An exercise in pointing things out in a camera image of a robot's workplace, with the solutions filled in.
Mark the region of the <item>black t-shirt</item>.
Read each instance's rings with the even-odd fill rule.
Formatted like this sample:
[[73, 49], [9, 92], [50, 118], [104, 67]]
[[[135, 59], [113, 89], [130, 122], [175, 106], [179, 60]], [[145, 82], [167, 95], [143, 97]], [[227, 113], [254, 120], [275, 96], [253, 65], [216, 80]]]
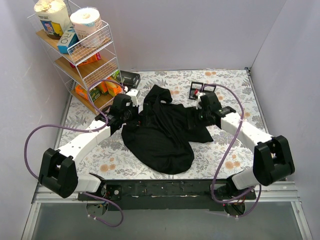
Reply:
[[123, 126], [124, 145], [145, 165], [164, 174], [176, 175], [190, 169], [194, 143], [210, 143], [206, 127], [188, 129], [187, 111], [173, 104], [169, 89], [154, 85], [143, 100], [138, 120]]

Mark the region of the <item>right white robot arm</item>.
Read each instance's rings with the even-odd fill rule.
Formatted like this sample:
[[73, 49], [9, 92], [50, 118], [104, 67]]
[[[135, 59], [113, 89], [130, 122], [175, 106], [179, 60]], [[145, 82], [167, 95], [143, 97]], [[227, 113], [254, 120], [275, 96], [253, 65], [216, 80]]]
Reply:
[[222, 107], [214, 92], [197, 95], [196, 106], [188, 108], [187, 120], [191, 129], [217, 126], [253, 153], [253, 166], [229, 176], [215, 193], [237, 199], [250, 187], [269, 186], [295, 172], [289, 142], [284, 136], [272, 136], [244, 121], [232, 107]]

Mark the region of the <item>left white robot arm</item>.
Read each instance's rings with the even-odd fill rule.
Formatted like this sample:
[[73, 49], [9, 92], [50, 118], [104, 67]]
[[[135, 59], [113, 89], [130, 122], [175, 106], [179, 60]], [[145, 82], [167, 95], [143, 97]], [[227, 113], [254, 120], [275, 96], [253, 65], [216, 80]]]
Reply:
[[80, 174], [77, 166], [100, 142], [112, 136], [123, 124], [139, 115], [139, 90], [119, 93], [112, 105], [97, 115], [88, 128], [58, 149], [47, 149], [42, 157], [38, 182], [62, 198], [88, 192], [95, 200], [106, 196], [103, 179], [93, 173]]

